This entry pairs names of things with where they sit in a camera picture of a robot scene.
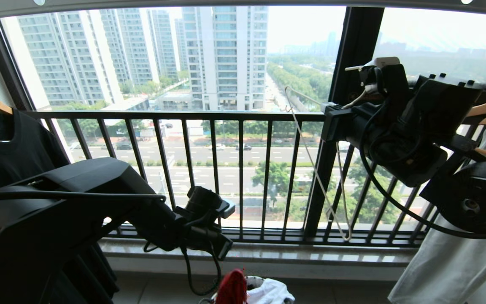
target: gray cloth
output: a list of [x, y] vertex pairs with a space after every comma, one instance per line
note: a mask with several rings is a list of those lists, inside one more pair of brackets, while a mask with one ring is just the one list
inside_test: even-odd
[[[486, 150], [486, 130], [480, 148]], [[457, 229], [440, 216], [436, 223]], [[393, 304], [464, 304], [485, 281], [486, 240], [431, 229], [388, 298]]]

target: window sill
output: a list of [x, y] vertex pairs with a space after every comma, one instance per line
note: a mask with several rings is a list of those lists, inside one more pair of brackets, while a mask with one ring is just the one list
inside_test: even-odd
[[[179, 250], [143, 252], [145, 241], [104, 238], [100, 247], [115, 271], [185, 274]], [[306, 245], [234, 244], [223, 272], [245, 268], [249, 275], [319, 280], [396, 281], [417, 249]], [[193, 275], [214, 275], [206, 252], [189, 251]]]

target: black clothing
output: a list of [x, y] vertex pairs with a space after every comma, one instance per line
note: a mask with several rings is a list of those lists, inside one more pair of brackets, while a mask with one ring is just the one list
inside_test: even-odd
[[[0, 187], [69, 164], [56, 138], [35, 119], [14, 110], [0, 113]], [[98, 244], [66, 262], [50, 297], [52, 304], [112, 304], [119, 289]]]

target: sky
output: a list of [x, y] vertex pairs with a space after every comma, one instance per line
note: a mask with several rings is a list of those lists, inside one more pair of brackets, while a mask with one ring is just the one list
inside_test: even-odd
[[[168, 8], [181, 18], [181, 8]], [[270, 6], [267, 50], [279, 52], [285, 45], [310, 45], [337, 40], [343, 31], [344, 6]], [[458, 48], [486, 49], [486, 15], [466, 12], [386, 8], [380, 27], [381, 42], [407, 43], [409, 49], [427, 47], [455, 52]]]

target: marble ledge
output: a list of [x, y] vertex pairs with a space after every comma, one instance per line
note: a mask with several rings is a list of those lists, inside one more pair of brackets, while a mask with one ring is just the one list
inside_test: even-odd
[[[166, 252], [156, 249], [143, 252], [145, 241], [136, 239], [104, 238], [99, 241], [100, 248], [108, 257], [133, 256], [136, 258], [183, 258], [176, 249]], [[405, 267], [417, 252], [417, 249], [405, 248], [369, 248], [312, 246], [289, 244], [242, 244], [236, 243], [226, 256], [226, 261], [254, 261], [268, 263], [298, 264], [355, 264], [358, 266]], [[207, 252], [189, 250], [189, 256], [195, 260], [211, 258]]]

